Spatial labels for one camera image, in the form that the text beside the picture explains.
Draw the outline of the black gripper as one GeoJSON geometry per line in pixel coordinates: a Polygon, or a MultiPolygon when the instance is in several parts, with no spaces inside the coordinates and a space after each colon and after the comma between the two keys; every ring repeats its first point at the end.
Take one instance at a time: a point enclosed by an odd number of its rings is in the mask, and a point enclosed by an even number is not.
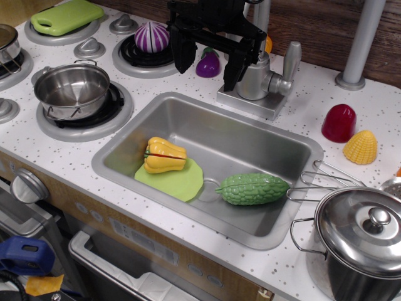
{"type": "Polygon", "coordinates": [[[224,91],[232,91],[243,71],[256,63],[267,34],[244,16],[246,4],[261,1],[169,1],[170,45],[176,69],[185,73],[195,60],[197,43],[229,56],[224,91]]]}

